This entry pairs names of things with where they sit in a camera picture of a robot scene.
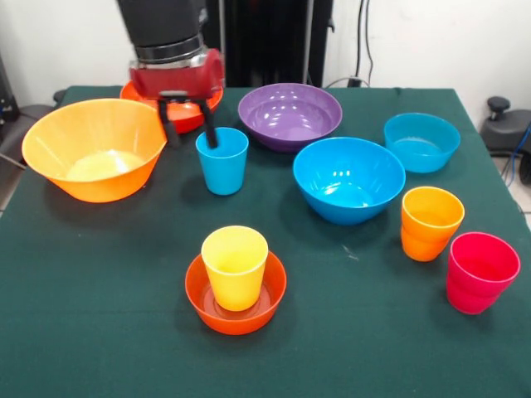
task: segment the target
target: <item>orange cup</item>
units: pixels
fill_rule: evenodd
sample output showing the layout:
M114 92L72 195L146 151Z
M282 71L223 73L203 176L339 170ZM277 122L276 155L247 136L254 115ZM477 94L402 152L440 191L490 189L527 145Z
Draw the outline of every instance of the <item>orange cup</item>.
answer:
M417 187L402 199L402 248L416 261L434 260L465 217L463 203L436 187Z

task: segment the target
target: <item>orange bowl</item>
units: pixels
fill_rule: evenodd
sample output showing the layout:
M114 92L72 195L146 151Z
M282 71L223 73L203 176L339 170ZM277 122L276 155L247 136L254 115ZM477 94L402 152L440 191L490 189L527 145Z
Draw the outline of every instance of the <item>orange bowl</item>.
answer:
M212 112L216 111L217 106L222 101L222 96L223 89L217 91L212 98L207 99L208 108L210 108ZM134 88L132 81L124 86L119 93L119 97L125 100L132 99L133 101L139 101L157 109L157 101L142 97ZM184 104L176 102L171 103L168 106L168 118L173 122L173 125L179 134L185 134L197 129L205 121L199 106L192 104L191 102Z
M36 122L22 142L22 155L73 197L99 203L138 191L165 143L155 109L126 99L93 99Z
M184 281L188 299L201 320L215 331L231 335L251 333L266 325L284 297L286 285L284 266L271 252L265 261L260 297L245 311L227 311L216 303L201 255L188 267Z

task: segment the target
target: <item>plastic cup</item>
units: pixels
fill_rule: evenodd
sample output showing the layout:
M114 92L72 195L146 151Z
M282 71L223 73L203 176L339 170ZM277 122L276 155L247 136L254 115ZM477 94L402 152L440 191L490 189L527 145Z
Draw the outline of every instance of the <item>plastic cup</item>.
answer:
M482 232L459 235L451 244L448 259L448 301L462 313L482 313L519 272L518 253L504 240Z
M205 183L216 195L231 195L243 185L249 139L240 130L216 129L217 148L210 148L206 133L197 137L196 148Z
M221 307L243 311L256 303L268 253L266 238L246 226L226 226L205 239L201 256Z
M416 261L432 261L448 245L465 217L465 207L452 193L417 187L402 199L402 248Z

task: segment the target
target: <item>blue bowl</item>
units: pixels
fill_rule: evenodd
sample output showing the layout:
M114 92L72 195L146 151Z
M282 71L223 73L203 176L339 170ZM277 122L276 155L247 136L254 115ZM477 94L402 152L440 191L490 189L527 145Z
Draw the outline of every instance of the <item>blue bowl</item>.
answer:
M399 114L383 128L385 146L408 172L436 172L459 147L459 131L430 114Z
M406 183L404 167L384 147L360 138L327 138L293 163L308 204L325 220L351 226L385 209Z

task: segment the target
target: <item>plastic bowl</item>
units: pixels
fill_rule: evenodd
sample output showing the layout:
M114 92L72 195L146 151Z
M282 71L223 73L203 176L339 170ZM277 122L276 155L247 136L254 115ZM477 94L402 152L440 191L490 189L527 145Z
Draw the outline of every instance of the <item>plastic bowl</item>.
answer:
M284 297L286 285L284 266L271 252L265 261L260 297L246 311L227 311L216 303L200 255L188 267L184 281L186 295L201 320L215 331L231 335L251 333L266 325Z
M408 172L436 172L459 147L459 131L430 114L399 114L383 128L385 145Z
M155 109L126 99L93 99L36 122L22 142L22 154L65 192L98 203L138 191L165 143Z
M293 172L308 204L340 225L374 217L406 183L396 156L360 138L327 138L308 145L295 158Z
M119 97L125 100L139 101L143 104L149 105L155 109L158 108L157 101L154 99L146 99L142 97L134 88L133 82L130 81L120 91ZM214 96L207 100L208 108L215 112L217 106L222 102L223 89L217 91ZM190 102L179 104L173 102L168 105L168 118L173 122L177 133L185 134L201 127L204 122L204 117L199 109L199 106Z
M297 152L330 135L343 111L329 93L311 85L279 83L251 91L238 105L251 135L277 152Z

